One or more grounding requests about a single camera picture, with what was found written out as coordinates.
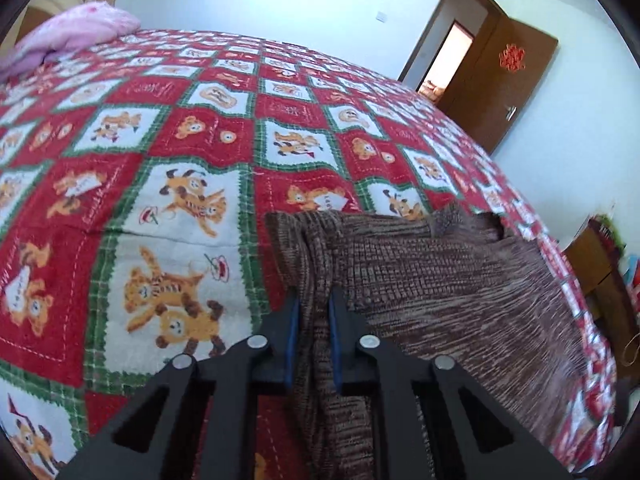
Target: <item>door frame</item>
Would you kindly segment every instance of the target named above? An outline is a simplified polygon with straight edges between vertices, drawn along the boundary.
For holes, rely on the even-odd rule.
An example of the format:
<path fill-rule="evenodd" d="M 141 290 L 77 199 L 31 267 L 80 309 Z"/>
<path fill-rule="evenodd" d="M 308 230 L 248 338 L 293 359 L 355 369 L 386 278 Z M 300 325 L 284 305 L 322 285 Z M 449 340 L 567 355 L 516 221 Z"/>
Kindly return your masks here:
<path fill-rule="evenodd" d="M 472 41 L 476 40 L 476 35 L 472 34 L 471 32 L 469 32 L 468 28 L 466 28 L 464 25 L 462 25 L 462 23 L 460 23 L 458 20 L 453 20 L 453 23 L 451 23 L 451 26 L 449 27 L 449 30 L 447 31 L 447 33 L 444 36 L 444 39 L 442 40 L 442 43 L 440 44 L 440 46 L 438 47 L 438 49 L 436 50 L 436 55 L 433 56 L 433 59 L 431 60 L 431 63 L 429 64 L 429 66 L 427 67 L 427 71 L 424 73 L 424 75 L 422 76 L 422 79 L 420 80 L 420 84 L 418 85 L 418 88 L 416 89 L 416 91 L 422 86 L 422 84 L 424 83 L 424 80 L 427 79 L 427 75 L 429 73 L 429 70 L 431 70 L 431 67 L 433 66 L 433 64 L 435 63 L 436 59 L 438 59 L 438 54 L 440 53 L 440 51 L 442 50 L 442 47 L 444 46 L 444 42 L 447 41 L 447 38 L 449 37 L 449 34 L 451 34 L 451 31 L 453 30 L 453 27 L 458 26 L 458 28 L 460 28 L 466 35 L 468 35 L 469 37 L 471 37 Z"/>
<path fill-rule="evenodd" d="M 478 31 L 478 33 L 476 34 L 476 37 L 474 38 L 474 41 L 485 41 L 489 39 L 489 37 L 491 36 L 491 34 L 494 31 L 495 25 L 498 22 L 498 19 L 500 18 L 500 16 L 504 15 L 506 16 L 507 13 L 504 12 L 504 10 L 502 10 L 502 7 L 499 6 L 495 0 L 477 0 L 488 12 L 487 17 L 484 19 L 484 23 L 482 24 L 482 27 L 480 27 L 480 30 Z M 424 27 L 424 30 L 422 32 L 422 34 L 420 35 L 420 38 L 418 39 L 418 42 L 416 43 L 414 50 L 411 53 L 411 56 L 409 56 L 408 61 L 406 62 L 404 68 L 402 69 L 402 72 L 400 73 L 400 77 L 398 77 L 398 81 L 404 81 L 404 78 L 406 77 L 407 73 L 409 72 L 409 69 L 411 68 L 411 65 L 414 63 L 415 58 L 418 56 L 418 52 L 420 51 L 422 44 L 424 43 L 424 41 L 427 38 L 427 35 L 430 33 L 431 28 L 433 27 L 434 22 L 436 21 L 437 17 L 440 14 L 440 11 L 442 10 L 442 7 L 444 5 L 445 0 L 440 0 L 438 2 L 438 5 L 436 6 L 435 10 L 433 11 L 433 14 L 431 15 L 429 21 L 427 22 L 426 27 Z M 426 73 L 429 71 L 429 69 L 426 70 L 426 72 L 424 73 L 424 75 L 422 76 L 421 80 L 424 80 L 424 76 L 426 75 Z"/>

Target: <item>wooden door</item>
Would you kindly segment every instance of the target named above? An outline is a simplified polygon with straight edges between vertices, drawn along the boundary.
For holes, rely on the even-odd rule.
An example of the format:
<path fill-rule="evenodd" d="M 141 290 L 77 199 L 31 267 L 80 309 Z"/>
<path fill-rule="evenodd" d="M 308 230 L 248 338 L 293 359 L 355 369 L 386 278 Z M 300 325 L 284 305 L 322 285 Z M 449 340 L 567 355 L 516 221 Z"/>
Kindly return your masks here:
<path fill-rule="evenodd" d="M 545 73 L 558 40 L 501 16 L 469 48 L 438 108 L 491 153 Z M 487 39 L 479 41 L 481 35 Z"/>

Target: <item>screw head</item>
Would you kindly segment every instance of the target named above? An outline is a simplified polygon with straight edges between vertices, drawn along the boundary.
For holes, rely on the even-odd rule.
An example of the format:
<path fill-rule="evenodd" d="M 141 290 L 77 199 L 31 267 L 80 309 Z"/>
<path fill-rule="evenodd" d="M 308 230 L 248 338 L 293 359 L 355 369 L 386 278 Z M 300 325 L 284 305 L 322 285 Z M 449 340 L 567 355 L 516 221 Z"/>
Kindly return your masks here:
<path fill-rule="evenodd" d="M 433 363 L 438 370 L 453 370 L 456 365 L 455 359 L 449 355 L 439 355 Z"/>
<path fill-rule="evenodd" d="M 360 338 L 360 346 L 363 348 L 378 348 L 380 346 L 380 339 L 373 334 L 367 334 Z"/>
<path fill-rule="evenodd" d="M 179 354 L 171 359 L 171 364 L 178 370 L 189 368 L 191 366 L 191 363 L 193 363 L 193 357 L 187 354 Z"/>
<path fill-rule="evenodd" d="M 268 342 L 269 340 L 265 338 L 265 336 L 260 334 L 252 335 L 249 339 L 246 340 L 247 346 L 254 349 L 264 348 L 265 346 L 267 346 Z"/>

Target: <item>door handle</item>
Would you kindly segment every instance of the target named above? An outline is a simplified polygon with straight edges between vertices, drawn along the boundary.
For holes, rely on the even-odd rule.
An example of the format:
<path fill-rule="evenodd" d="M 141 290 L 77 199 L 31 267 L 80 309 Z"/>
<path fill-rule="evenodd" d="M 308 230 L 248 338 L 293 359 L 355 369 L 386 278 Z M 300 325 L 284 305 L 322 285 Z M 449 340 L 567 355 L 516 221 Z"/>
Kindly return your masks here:
<path fill-rule="evenodd" d="M 511 119 L 513 118 L 513 116 L 516 113 L 516 110 L 518 110 L 517 106 L 505 106 L 505 108 L 507 108 L 507 121 L 511 121 Z"/>

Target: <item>red paper cut decoration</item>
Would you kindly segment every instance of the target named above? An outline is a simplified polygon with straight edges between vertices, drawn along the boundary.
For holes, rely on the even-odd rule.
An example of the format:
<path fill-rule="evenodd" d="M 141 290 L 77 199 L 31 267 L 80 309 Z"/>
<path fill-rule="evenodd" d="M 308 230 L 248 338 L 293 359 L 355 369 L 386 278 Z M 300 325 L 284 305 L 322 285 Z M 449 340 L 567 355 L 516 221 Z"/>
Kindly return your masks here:
<path fill-rule="evenodd" d="M 526 67 L 523 63 L 524 49 L 515 46 L 514 44 L 508 44 L 500 53 L 500 66 L 506 68 L 509 72 L 517 72 L 518 70 L 524 70 Z"/>

